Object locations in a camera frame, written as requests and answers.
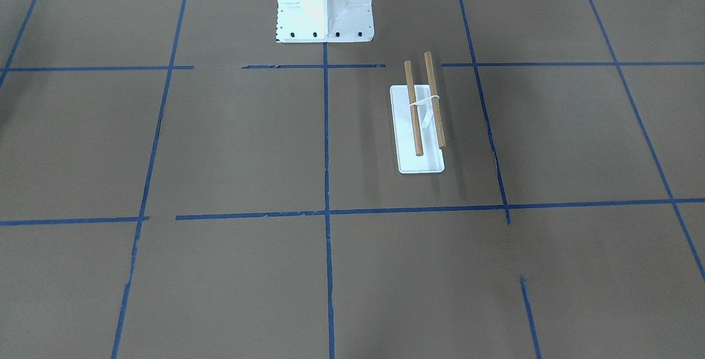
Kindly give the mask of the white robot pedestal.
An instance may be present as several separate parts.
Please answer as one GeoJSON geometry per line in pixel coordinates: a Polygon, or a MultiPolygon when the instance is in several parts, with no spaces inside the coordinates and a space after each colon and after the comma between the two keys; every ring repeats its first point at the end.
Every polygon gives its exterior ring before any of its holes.
{"type": "Polygon", "coordinates": [[[353,43],[375,38],[372,0],[277,0],[279,43],[353,43]]]}

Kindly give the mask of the wooden rack rod far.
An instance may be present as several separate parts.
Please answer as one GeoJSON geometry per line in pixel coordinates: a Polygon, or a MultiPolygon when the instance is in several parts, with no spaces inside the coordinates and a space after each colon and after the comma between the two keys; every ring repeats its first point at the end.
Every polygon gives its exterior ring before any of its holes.
{"type": "Polygon", "coordinates": [[[425,52],[426,76],[430,86],[431,108],[433,110],[434,126],[436,128],[438,148],[444,150],[447,147],[444,123],[441,115],[439,91],[437,85],[436,72],[434,68],[433,55],[431,51],[425,52]]]}

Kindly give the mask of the white rack base tray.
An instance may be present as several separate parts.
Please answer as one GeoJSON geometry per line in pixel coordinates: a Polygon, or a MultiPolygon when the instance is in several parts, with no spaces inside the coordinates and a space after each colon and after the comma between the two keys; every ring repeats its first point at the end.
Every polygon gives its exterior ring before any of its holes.
{"type": "Polygon", "coordinates": [[[398,171],[405,175],[445,171],[433,95],[428,85],[415,85],[415,102],[407,85],[389,88],[398,171]]]}

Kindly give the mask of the white rack upright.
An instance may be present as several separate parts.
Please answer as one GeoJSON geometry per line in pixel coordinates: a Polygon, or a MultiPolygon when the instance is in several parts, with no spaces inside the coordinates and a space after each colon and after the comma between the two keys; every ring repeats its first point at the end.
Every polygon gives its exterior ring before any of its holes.
{"type": "Polygon", "coordinates": [[[434,105],[437,103],[437,100],[439,99],[438,95],[431,95],[428,96],[427,98],[423,98],[422,100],[415,101],[413,103],[410,103],[410,108],[416,107],[416,111],[418,112],[420,110],[420,107],[423,110],[423,115],[421,118],[420,122],[420,128],[421,130],[428,129],[431,125],[431,123],[435,124],[435,111],[434,111],[434,105]]]}

